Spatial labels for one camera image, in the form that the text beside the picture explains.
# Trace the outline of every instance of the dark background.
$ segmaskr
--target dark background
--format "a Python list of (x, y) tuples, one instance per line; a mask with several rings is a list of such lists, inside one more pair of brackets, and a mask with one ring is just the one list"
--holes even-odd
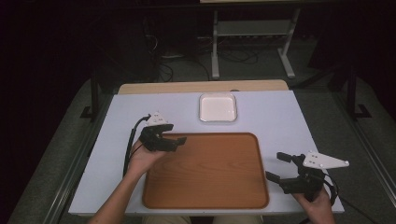
[[(141, 16), (147, 12), (98, 15), (81, 10), (133, 5), (129, 1), (0, 3), (1, 223), (7, 222), (67, 107), (92, 71), (99, 74), (104, 91), (155, 78), (155, 57), (148, 54), (141, 26)], [(295, 36), (318, 38), (311, 66), (326, 69), (342, 62), (356, 67), (396, 119), (393, 5), (383, 0), (352, 7), (303, 8)], [(242, 18), (247, 15), (238, 13)], [(149, 27), (165, 44), (193, 54), (195, 37), (211, 33), (211, 15), (211, 11), (150, 12)], [(260, 17), (262, 12), (248, 15)]]

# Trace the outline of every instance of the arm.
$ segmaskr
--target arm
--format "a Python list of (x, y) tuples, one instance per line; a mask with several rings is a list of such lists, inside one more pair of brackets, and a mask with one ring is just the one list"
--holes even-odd
[(325, 188), (322, 188), (313, 202), (309, 202), (303, 194), (293, 194), (293, 197), (305, 210), (312, 223), (335, 223), (334, 216), (332, 215), (332, 205), (330, 203), (329, 194)]
[[(141, 144), (140, 141), (136, 141), (132, 151)], [(121, 223), (137, 181), (165, 153), (163, 151), (150, 152), (145, 147), (140, 147), (132, 156), (125, 177), (89, 223)]]

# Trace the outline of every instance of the person's left hand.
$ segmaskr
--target person's left hand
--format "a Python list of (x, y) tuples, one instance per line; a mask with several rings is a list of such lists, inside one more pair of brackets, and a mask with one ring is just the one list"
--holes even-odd
[(134, 152), (134, 154), (130, 159), (127, 174), (135, 173), (139, 175), (144, 174), (159, 158), (166, 154), (165, 151), (149, 151), (140, 140), (134, 143), (131, 152)]

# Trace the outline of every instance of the table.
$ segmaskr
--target table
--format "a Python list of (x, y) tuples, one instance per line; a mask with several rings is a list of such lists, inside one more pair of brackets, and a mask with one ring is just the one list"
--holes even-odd
[[(232, 92), (238, 108), (236, 121), (205, 123), (199, 120), (198, 99), (203, 92), (231, 90), (239, 90)], [(90, 216), (105, 202), (121, 180), (125, 147), (133, 125), (147, 113), (158, 110), (175, 124), (172, 131), (175, 133), (255, 134), (264, 169), (284, 178), (297, 176), (297, 169), (293, 164), (277, 160), (278, 151), (294, 155), (318, 151), (297, 100), (284, 81), (127, 84), (120, 88), (111, 103), (69, 213)], [(263, 209), (148, 209), (141, 200), (144, 180), (142, 176), (136, 186), (126, 209), (127, 215), (274, 215), (303, 211), (290, 195), (285, 195), (272, 182), (267, 183), (270, 202)], [(344, 211), (339, 200), (332, 209)]]

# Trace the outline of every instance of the white tabletop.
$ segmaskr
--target white tabletop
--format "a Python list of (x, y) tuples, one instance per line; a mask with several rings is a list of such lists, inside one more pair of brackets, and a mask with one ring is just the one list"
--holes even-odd
[[(237, 119), (232, 122), (203, 122), (199, 119), (201, 92), (116, 95), (90, 160), (79, 183), (69, 213), (93, 215), (122, 178), (123, 160), (130, 132), (136, 122), (159, 111), (175, 125), (169, 133), (253, 133), (257, 136), (264, 170), (281, 178), (296, 177), (293, 163), (279, 161), (277, 152), (290, 155), (318, 151), (292, 91), (234, 91)], [(145, 125), (142, 123), (135, 140)], [(263, 209), (148, 209), (142, 204), (145, 177), (139, 180), (126, 209), (127, 215), (214, 216), (225, 214), (274, 215), (303, 211), (281, 187), (267, 181), (270, 202)], [(344, 208), (337, 199), (334, 212)]]

